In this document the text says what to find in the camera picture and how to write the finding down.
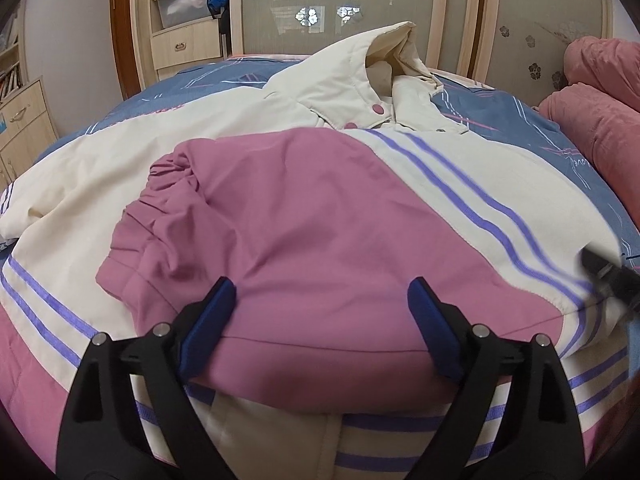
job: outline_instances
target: frosted glass panel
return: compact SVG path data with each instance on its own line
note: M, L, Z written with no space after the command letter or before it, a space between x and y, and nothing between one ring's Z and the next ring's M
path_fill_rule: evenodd
M537 105L562 86L569 43L601 33L602 0L500 0L486 82Z
M447 0L442 49L437 67L441 70L456 73L458 59L460 58L462 35L465 30L465 15L466 0Z
M313 54L365 30L417 23L418 51L427 52L433 0L242 0L247 54Z

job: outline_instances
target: cabinet handle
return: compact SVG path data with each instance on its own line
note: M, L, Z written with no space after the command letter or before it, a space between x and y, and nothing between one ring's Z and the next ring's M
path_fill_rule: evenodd
M17 114L15 114L11 119L9 119L10 123L15 123L15 121L20 121L24 117L24 113L27 111L27 107L24 107Z
M10 159L7 159L7 160L6 160L6 163L7 163L7 165L9 166L9 169L10 169L11 171L13 171L13 172L14 172L14 180L15 180L15 179L17 179L17 178L18 178L18 174L17 174L17 173L15 173L15 168L14 168L14 166L11 164L11 160L10 160Z

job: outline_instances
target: plastic storage box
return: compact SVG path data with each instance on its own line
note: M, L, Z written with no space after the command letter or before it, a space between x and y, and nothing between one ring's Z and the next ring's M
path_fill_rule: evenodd
M169 28L210 16L207 0L158 0L162 27Z

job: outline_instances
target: blue gripper pad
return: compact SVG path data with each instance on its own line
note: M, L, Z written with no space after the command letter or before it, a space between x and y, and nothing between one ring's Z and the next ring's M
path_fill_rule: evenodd
M464 375L460 364L460 343L418 279L409 284L407 301L436 371L459 383Z
M211 298L180 346L178 374L187 381L207 365L236 307L236 287L227 279Z

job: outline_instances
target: brown wooden door frame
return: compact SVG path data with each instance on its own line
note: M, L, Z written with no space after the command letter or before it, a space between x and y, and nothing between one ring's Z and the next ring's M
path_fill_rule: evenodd
M140 93L140 80L131 33L130 0L110 0L110 2L113 56L116 60L122 97L128 99Z

